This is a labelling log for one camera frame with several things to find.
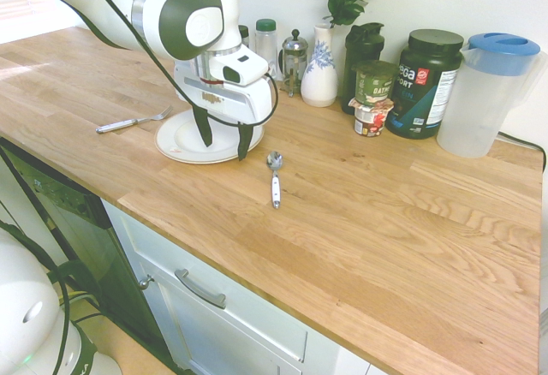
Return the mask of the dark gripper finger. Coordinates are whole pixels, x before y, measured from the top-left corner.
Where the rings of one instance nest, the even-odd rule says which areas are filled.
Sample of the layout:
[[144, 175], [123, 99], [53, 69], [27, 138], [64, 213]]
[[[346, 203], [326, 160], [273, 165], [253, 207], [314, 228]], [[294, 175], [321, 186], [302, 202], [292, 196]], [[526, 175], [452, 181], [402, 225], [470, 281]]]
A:
[[212, 131], [209, 123], [209, 116], [207, 109], [193, 105], [192, 107], [194, 120], [199, 130], [200, 137], [206, 147], [212, 144]]
[[238, 160], [242, 161], [247, 156], [253, 138], [253, 125], [239, 122], [237, 128], [239, 133], [239, 143], [237, 147]]

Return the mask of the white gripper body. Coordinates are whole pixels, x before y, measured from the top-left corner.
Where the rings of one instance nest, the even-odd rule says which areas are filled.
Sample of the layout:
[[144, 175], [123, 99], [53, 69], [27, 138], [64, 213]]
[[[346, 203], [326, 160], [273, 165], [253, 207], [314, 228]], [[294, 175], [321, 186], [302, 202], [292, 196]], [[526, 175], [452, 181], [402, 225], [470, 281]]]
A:
[[271, 113], [271, 85], [265, 77], [248, 86], [206, 84], [191, 62], [176, 62], [174, 78], [191, 101], [228, 122], [261, 122]]

